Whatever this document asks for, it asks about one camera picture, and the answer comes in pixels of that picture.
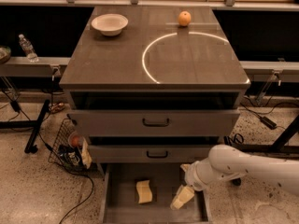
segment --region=sponge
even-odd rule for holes
[[[139,204],[150,203],[152,201],[152,193],[150,190],[149,180],[137,182],[136,188],[139,195]]]

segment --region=cable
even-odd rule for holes
[[[78,208],[79,206],[81,206],[82,204],[84,204],[86,201],[89,200],[89,198],[90,198],[90,197],[92,196],[92,194],[93,194],[93,190],[94,190],[94,182],[93,182],[93,180],[92,180],[88,175],[83,175],[83,174],[78,174],[78,173],[72,173],[72,172],[70,172],[70,171],[64,166],[63,161],[61,160],[61,158],[59,157],[59,155],[53,150],[53,148],[52,148],[49,144],[47,144],[47,143],[44,141],[44,139],[42,138],[42,136],[40,135],[40,133],[38,133],[38,135],[39,135],[40,139],[43,141],[43,143],[44,143],[44,145],[46,146],[46,148],[47,148],[52,154],[54,154],[54,155],[56,156],[56,158],[60,161],[60,163],[58,163],[58,162],[56,162],[56,161],[54,161],[54,162],[52,162],[52,163],[54,163],[54,164],[56,164],[56,165],[58,165],[58,166],[64,168],[64,170],[65,170],[67,173],[71,174],[71,175],[76,175],[76,176],[86,177],[86,178],[88,178],[88,179],[91,181],[91,183],[92,183],[92,189],[91,189],[91,192],[89,193],[89,195],[88,195],[83,201],[81,201],[79,204],[77,204],[77,205],[75,205],[73,208],[71,208],[71,209],[70,209],[70,210],[63,216],[63,218],[62,218],[61,221],[59,222],[59,224],[62,224],[62,223],[64,222],[64,220],[67,218],[67,216],[68,216],[73,210],[75,210],[76,208]]]
[[[1,92],[2,92],[2,93],[8,98],[8,100],[11,101],[11,102],[12,102],[12,101],[17,101],[17,100],[19,99],[19,97],[20,97],[20,96],[18,95],[18,97],[17,97],[16,99],[11,99],[11,98],[9,97],[9,95],[8,95],[8,93],[11,93],[11,92],[5,92],[4,88],[1,89]]]
[[[233,138],[231,138],[229,136],[226,136],[226,138],[228,139],[228,143],[229,143],[230,146],[232,144],[236,144],[236,145],[243,145],[244,144],[244,137],[240,133],[236,133]]]
[[[284,127],[282,127],[282,126],[279,126],[279,125],[277,126],[277,128],[280,128],[280,129],[282,129],[282,130],[284,130],[284,131],[286,130],[286,128],[284,128]]]
[[[260,116],[260,115],[269,115],[269,114],[271,114],[273,111],[274,111],[274,109],[276,108],[276,107],[278,107],[278,106],[280,106],[280,105],[295,105],[295,106],[297,106],[297,107],[299,107],[299,105],[298,104],[295,104],[295,103],[291,103],[291,102],[281,102],[281,103],[278,103],[278,104],[276,104],[276,105],[274,105],[273,107],[272,107],[272,109],[269,111],[269,112],[256,112],[256,111],[253,111],[253,110],[251,110],[251,109],[249,109],[249,108],[247,108],[247,107],[245,107],[249,112],[252,112],[252,113],[254,113],[254,114],[256,114],[257,116]]]
[[[5,108],[8,105],[9,105],[9,103],[7,103],[6,105],[1,106],[0,109],[3,109],[3,108]]]
[[[9,119],[8,122],[11,122],[13,119],[15,119],[16,117],[18,117],[20,115],[20,113],[18,113],[16,116],[14,116],[13,118]]]
[[[20,111],[23,113],[23,115],[28,118],[28,120],[30,120],[30,118],[26,115],[26,113],[24,111],[22,111],[22,109],[20,109]]]
[[[252,100],[251,100],[249,97],[244,96],[244,98],[247,99],[247,100],[249,100],[250,103],[251,103],[251,105],[252,105],[253,107],[258,107],[256,104],[254,104],[254,103],[252,102]],[[266,107],[266,106],[268,106],[269,103],[270,103],[270,101],[272,100],[272,98],[273,98],[273,95],[267,100],[267,103],[266,103],[265,105],[261,105],[261,106],[262,106],[262,107]]]

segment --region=plastic bottle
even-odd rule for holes
[[[23,35],[19,35],[19,43],[22,48],[22,50],[25,52],[26,57],[31,63],[37,63],[38,57],[36,55],[35,49],[32,46],[31,42]]]

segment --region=drawer handle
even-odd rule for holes
[[[149,159],[165,159],[168,157],[168,151],[166,151],[163,155],[150,155],[150,152],[147,151],[147,156]]]
[[[166,119],[165,122],[161,122],[161,123],[150,122],[146,119],[142,119],[142,123],[144,126],[147,126],[147,127],[166,127],[169,125],[169,119]]]

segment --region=floor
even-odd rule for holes
[[[30,118],[36,119],[43,105],[40,99],[20,98],[22,111]],[[55,96],[54,102],[62,97]],[[244,99],[243,103],[257,112],[269,112],[280,99],[273,99],[267,107],[253,107]],[[299,100],[283,99],[285,104],[278,105],[266,115],[279,127],[269,130],[256,116],[240,107],[241,116],[235,125],[232,136],[241,133],[247,144],[272,144],[293,119],[299,115]],[[40,136],[49,145],[53,145],[62,121],[69,111],[68,105],[60,113],[50,115],[42,124]],[[15,117],[17,113],[7,104],[6,97],[0,97],[1,121]],[[14,120],[27,120],[21,113]],[[50,152],[42,139],[37,137],[38,151],[25,154],[31,131],[0,130],[0,223],[60,223],[64,215],[82,202],[91,192],[90,179],[71,175],[61,167],[49,163]],[[298,145],[297,133],[288,145]],[[99,223],[101,196],[104,179],[95,171],[90,171],[94,188],[91,197],[75,208],[62,223]],[[212,184],[207,190],[209,207],[213,223],[220,224],[288,224],[299,223],[299,197],[282,189],[271,187],[263,181],[250,176],[242,178],[241,186],[231,182]]]

